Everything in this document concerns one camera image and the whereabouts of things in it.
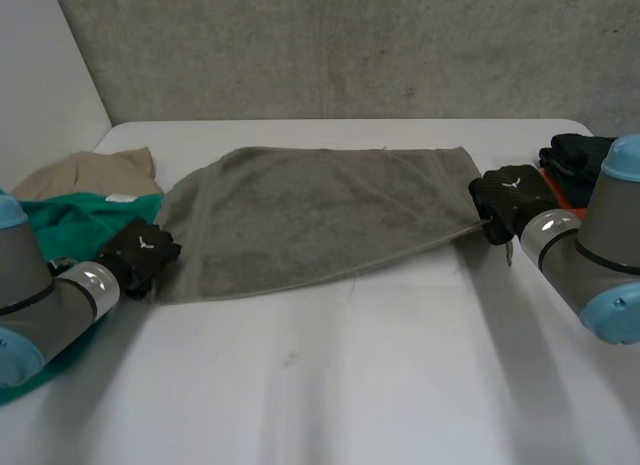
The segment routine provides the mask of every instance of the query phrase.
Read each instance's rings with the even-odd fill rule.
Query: white table
[[[120,125],[160,185],[247,145],[464,146],[525,163],[565,120]],[[480,235],[356,280],[228,302],[123,304],[65,375],[0,409],[0,463],[640,461],[640,348],[599,342],[516,246]]]

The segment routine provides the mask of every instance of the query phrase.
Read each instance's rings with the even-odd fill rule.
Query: towel
[[[165,196],[156,223],[182,245],[160,304],[335,280],[481,227],[453,150],[238,149]]]
[[[122,197],[112,201],[93,193],[72,193],[20,205],[46,261],[66,257],[83,262],[95,258],[103,243],[136,218],[153,223],[162,198],[154,194],[123,202]]]
[[[19,200],[44,200],[77,192],[139,197],[162,193],[154,175],[148,148],[113,155],[79,152],[36,170],[11,194]]]

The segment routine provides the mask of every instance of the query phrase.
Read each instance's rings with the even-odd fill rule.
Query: gray towel
[[[157,303],[222,300],[335,280],[481,227],[453,150],[242,148],[191,173],[156,222],[182,244]]]

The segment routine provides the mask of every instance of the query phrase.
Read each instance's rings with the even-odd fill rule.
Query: black cloth
[[[572,207],[589,204],[600,165],[614,140],[565,133],[551,139],[551,148],[540,150],[540,166],[557,180]]]

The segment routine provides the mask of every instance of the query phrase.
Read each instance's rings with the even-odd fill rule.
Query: gray wall
[[[640,130],[640,0],[59,0],[114,123],[570,118]]]

